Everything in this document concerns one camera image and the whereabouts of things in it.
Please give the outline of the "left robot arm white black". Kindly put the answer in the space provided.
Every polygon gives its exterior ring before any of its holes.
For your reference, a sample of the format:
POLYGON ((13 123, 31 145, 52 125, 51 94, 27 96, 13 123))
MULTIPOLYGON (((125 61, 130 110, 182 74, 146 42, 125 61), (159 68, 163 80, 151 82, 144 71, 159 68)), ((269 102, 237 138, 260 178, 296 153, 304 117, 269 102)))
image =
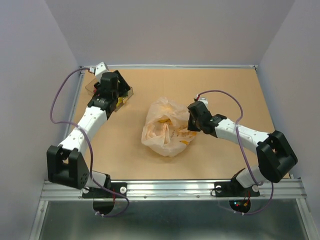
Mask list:
POLYGON ((118 70, 105 71, 97 76, 99 82, 78 123, 69 122, 74 128, 57 146, 46 152, 48 180, 55 184, 83 189, 94 188, 100 197, 111 193, 111 177, 93 171, 93 164, 86 164, 86 151, 93 152, 91 140, 119 106, 119 99, 131 91, 130 85, 118 70))

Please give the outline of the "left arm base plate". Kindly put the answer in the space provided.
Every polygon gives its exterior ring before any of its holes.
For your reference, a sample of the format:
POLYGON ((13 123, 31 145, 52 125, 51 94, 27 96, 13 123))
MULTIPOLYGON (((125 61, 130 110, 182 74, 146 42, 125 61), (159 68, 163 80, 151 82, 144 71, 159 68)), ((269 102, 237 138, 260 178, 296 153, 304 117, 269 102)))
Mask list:
MULTIPOLYGON (((112 192, 127 195, 127 189, 128 184, 126 182, 111 182, 110 190, 112 192)), ((111 198, 118 198, 117 195, 114 195, 113 193, 107 192, 101 188, 95 188, 95 187, 85 187, 82 190, 82 196, 83 199, 111 199, 111 198)))

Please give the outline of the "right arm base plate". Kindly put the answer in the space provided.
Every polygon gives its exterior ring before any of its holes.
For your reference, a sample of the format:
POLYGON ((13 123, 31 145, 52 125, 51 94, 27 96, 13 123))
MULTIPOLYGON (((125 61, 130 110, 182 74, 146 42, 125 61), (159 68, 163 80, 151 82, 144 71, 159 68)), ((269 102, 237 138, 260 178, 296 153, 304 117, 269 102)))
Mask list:
POLYGON ((220 181, 214 184, 210 195, 217 198, 231 198, 230 208, 236 213, 247 214, 251 209, 251 198, 259 197, 260 191, 253 190, 252 187, 244 188, 235 181, 220 181))

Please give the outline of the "translucent plastic bag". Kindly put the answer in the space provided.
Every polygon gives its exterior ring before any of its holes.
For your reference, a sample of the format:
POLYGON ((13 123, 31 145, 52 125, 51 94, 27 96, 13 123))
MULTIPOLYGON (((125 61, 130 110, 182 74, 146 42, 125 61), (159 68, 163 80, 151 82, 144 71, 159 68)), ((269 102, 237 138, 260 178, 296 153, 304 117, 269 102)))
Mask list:
POLYGON ((141 143, 161 156, 177 156, 197 135, 188 130, 189 116, 185 105, 160 97, 149 107, 141 143))

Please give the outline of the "yellow pear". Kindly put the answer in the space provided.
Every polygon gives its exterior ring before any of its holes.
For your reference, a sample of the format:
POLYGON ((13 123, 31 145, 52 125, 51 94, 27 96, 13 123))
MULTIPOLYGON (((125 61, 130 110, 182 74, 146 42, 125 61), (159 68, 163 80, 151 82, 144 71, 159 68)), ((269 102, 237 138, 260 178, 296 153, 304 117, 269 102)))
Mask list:
POLYGON ((128 98, 127 97, 119 97, 118 98, 118 105, 124 105, 127 102, 128 98))

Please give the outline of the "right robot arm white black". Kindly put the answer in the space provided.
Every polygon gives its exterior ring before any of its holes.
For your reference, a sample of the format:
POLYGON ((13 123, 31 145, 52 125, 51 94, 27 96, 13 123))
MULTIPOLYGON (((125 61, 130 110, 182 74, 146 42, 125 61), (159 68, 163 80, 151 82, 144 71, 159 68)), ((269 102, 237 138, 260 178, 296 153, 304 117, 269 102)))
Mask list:
POLYGON ((240 197, 258 183, 278 183, 298 163, 287 138, 278 130, 267 133, 237 125, 224 115, 212 115, 202 101, 193 102, 187 109, 188 130, 233 142, 257 156, 256 166, 240 170, 215 187, 217 197, 240 197))

